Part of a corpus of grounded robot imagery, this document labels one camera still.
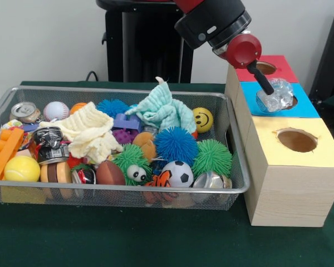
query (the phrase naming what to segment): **light blue cloth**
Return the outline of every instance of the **light blue cloth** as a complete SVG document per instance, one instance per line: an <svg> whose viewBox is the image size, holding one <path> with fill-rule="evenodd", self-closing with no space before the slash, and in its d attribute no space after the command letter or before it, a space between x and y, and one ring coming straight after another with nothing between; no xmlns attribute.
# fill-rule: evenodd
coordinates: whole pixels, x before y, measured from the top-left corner
<svg viewBox="0 0 334 267"><path fill-rule="evenodd" d="M137 107L125 114L136 114L146 125L156 127L159 131L176 126L192 134L197 129L193 111L183 102L172 98L166 82L156 86Z"/></svg>

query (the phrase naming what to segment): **green spiky ball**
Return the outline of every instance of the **green spiky ball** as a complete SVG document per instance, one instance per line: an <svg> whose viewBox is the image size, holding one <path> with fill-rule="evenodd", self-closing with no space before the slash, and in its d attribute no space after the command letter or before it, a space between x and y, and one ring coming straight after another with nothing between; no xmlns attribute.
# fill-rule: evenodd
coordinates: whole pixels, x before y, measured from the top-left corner
<svg viewBox="0 0 334 267"><path fill-rule="evenodd" d="M194 179L204 172L214 171L229 177L232 168L232 154L217 140L208 139L198 143L198 155L192 171Z"/></svg>
<svg viewBox="0 0 334 267"><path fill-rule="evenodd" d="M149 162L146 158L144 158L144 153L141 148L136 145L124 145L123 152L117 155L116 159L113 160L113 163L117 164L117 166L124 173L126 185L143 185L151 178L152 170ZM146 171L147 179L143 182L136 182L128 178L127 168L131 165L138 165L138 167L142 167Z"/></svg>

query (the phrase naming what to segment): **brown football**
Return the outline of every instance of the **brown football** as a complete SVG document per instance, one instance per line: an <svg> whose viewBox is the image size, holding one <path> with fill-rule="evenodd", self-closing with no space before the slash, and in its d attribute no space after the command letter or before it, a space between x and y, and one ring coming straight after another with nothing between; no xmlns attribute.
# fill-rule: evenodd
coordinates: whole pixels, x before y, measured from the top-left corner
<svg viewBox="0 0 334 267"><path fill-rule="evenodd" d="M117 164L104 161L96 170L96 181L100 185L125 185L125 176Z"/></svg>

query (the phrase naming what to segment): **metal basket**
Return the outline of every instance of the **metal basket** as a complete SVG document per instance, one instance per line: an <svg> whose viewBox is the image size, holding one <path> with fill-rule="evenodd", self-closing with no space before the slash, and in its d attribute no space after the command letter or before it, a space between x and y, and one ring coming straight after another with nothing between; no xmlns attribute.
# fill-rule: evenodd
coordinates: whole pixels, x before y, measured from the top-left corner
<svg viewBox="0 0 334 267"><path fill-rule="evenodd" d="M97 104L104 99L120 99L132 105L140 102L148 93L135 90L20 86L8 90L0 99L0 125L9 120L11 107L23 101L35 103L40 110L51 101L62 101L71 107L78 102L93 101ZM238 195L249 188L249 171L232 104L228 98L219 93L173 92L173 97L183 101L189 108L205 107L213 114L212 129L200 134L198 139L216 139L229 147L233 153L230 175L233 182L232 189L0 181L0 202L228 210ZM145 195L151 192L159 196L174 192L176 198L169 202L157 202L151 205L145 198Z"/></svg>

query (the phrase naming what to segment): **baseball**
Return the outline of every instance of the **baseball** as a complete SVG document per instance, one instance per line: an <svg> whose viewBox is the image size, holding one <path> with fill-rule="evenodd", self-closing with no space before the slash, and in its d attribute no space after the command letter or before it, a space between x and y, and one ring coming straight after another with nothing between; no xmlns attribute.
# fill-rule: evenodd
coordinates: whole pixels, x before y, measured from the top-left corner
<svg viewBox="0 0 334 267"><path fill-rule="evenodd" d="M69 116L69 108L62 102L54 101L45 107L43 115L45 117L45 121L52 121L55 118L64 120Z"/></svg>

